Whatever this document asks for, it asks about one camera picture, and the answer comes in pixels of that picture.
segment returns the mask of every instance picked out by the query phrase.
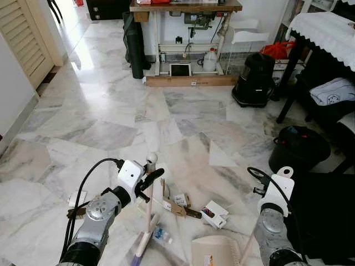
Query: louvered door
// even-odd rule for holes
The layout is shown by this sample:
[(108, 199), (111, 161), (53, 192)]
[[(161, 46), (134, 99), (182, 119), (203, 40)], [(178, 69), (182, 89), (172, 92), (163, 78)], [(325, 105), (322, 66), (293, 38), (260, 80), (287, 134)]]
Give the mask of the louvered door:
[(0, 0), (0, 30), (36, 89), (54, 64), (25, 0)]

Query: black cable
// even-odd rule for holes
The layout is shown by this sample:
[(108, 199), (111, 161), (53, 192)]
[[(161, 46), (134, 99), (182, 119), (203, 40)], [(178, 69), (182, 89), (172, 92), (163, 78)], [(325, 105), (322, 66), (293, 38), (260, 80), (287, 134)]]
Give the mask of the black cable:
[(293, 219), (295, 220), (297, 238), (300, 243), (300, 254), (302, 256), (303, 262), (307, 263), (307, 258), (305, 256), (305, 251), (303, 249), (303, 243), (302, 243), (302, 239), (301, 239), (300, 227), (298, 225), (298, 219), (297, 219), (295, 210), (292, 208), (290, 201), (286, 197), (285, 193), (282, 191), (281, 187), (279, 187), (279, 185), (269, 175), (267, 175), (263, 171), (261, 171), (257, 168), (254, 168), (254, 167), (248, 167), (247, 171), (249, 172), (249, 174), (251, 174), (253, 177), (256, 177), (258, 180), (260, 180), (260, 176), (256, 175), (254, 172), (257, 172), (257, 173), (263, 175), (263, 177), (267, 178), (278, 189), (278, 191), (282, 195), (283, 199), (286, 201), (287, 207), (290, 209), (291, 213), (293, 214)]
[(221, 17), (220, 21), (218, 22), (216, 31), (214, 32), (214, 34), (213, 34), (213, 36), (212, 36), (212, 39), (211, 39), (211, 44), (212, 44), (213, 38), (215, 37), (215, 35), (216, 35), (216, 33), (217, 33), (218, 27), (220, 26), (220, 24), (221, 24), (221, 22), (222, 22), (222, 19), (223, 19), (223, 17)]
[(62, 255), (60, 256), (60, 258), (62, 258), (62, 256), (66, 253), (67, 248), (68, 248), (68, 245), (69, 245), (69, 244), (71, 243), (71, 241), (72, 241), (73, 233), (74, 233), (74, 227), (75, 227), (75, 218), (76, 218), (76, 216), (77, 216), (77, 210), (78, 210), (79, 208), (85, 206), (86, 204), (88, 204), (88, 202), (86, 202), (86, 203), (83, 203), (82, 205), (78, 206), (78, 205), (79, 205), (80, 195), (82, 194), (83, 186), (84, 186), (86, 180), (88, 179), (88, 177), (90, 176), (90, 174), (95, 170), (95, 168), (98, 167), (101, 163), (106, 162), (106, 161), (113, 161), (113, 162), (115, 162), (118, 168), (121, 168), (122, 165), (123, 165), (123, 162), (124, 162), (124, 160), (118, 160), (118, 159), (115, 159), (115, 158), (105, 158), (105, 159), (102, 159), (102, 160), (98, 161), (98, 162), (89, 170), (89, 172), (85, 175), (85, 177), (84, 177), (84, 179), (82, 180), (82, 182), (81, 182), (81, 184), (80, 184), (80, 187), (79, 187), (79, 191), (78, 191), (78, 194), (77, 194), (77, 199), (76, 199), (76, 201), (75, 201), (75, 206), (74, 206), (74, 209), (73, 209), (72, 217), (69, 218), (69, 221), (68, 221), (67, 231), (66, 231), (66, 233), (65, 233), (65, 239), (64, 239), (64, 244), (63, 244)]

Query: plastic bottle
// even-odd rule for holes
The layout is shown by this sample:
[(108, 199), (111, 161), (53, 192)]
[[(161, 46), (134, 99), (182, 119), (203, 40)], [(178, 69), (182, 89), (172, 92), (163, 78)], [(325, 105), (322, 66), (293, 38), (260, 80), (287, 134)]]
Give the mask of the plastic bottle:
[(153, 237), (158, 241), (166, 242), (169, 244), (173, 242), (173, 239), (170, 237), (170, 234), (167, 231), (161, 229), (159, 226), (155, 227)]
[(213, 48), (210, 49), (204, 57), (204, 71), (215, 71), (217, 64), (217, 55)]

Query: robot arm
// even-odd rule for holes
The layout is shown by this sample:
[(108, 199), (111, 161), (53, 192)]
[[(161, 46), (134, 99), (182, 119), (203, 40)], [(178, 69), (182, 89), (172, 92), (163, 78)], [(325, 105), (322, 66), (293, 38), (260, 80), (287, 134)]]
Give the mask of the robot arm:
[[(289, 200), (294, 181), (290, 179), (293, 170), (283, 167), (272, 179)], [(287, 228), (283, 217), (288, 216), (287, 202), (273, 183), (261, 180), (264, 190), (254, 189), (263, 197), (258, 202), (259, 218), (253, 234), (260, 246), (261, 260), (265, 266), (307, 266), (287, 239)]]
[[(148, 161), (147, 168), (155, 168), (152, 167), (155, 163)], [(142, 181), (145, 173), (145, 168), (137, 162), (124, 162), (118, 174), (119, 186), (113, 190), (106, 189), (100, 197), (88, 204), (84, 223), (73, 237), (58, 266), (98, 264), (109, 237), (109, 227), (115, 217), (127, 204), (134, 203), (137, 197), (149, 201), (143, 191), (161, 176), (164, 170), (158, 169)]]

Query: floor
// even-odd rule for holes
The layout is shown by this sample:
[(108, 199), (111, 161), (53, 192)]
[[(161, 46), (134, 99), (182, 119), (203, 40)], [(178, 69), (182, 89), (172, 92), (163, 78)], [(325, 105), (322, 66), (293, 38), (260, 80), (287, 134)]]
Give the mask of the floor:
[[(295, 104), (278, 125), (282, 101), (240, 108), (231, 87), (146, 88), (124, 60), (122, 21), (91, 22), (83, 7), (57, 2), (69, 60), (0, 159), (0, 265), (56, 265), (67, 199), (91, 166), (105, 157), (145, 164), (151, 151), (171, 194), (187, 193), (196, 210), (214, 200), (230, 216), (219, 231), (176, 217), (161, 207), (156, 183), (154, 211), (173, 242), (152, 240), (141, 265), (191, 265), (191, 240), (211, 234), (229, 236), (243, 250), (257, 218), (259, 196), (252, 190), (260, 186), (246, 167), (271, 173), (272, 140), (287, 125), (305, 125), (302, 108)], [(321, 132), (315, 123), (307, 126)], [(330, 171), (342, 159), (333, 149), (314, 171)], [(86, 199), (116, 184), (115, 167), (103, 164), (84, 187)], [(116, 218), (100, 265), (130, 264), (144, 229), (144, 207), (138, 202)], [(262, 265), (257, 244), (245, 265)]]

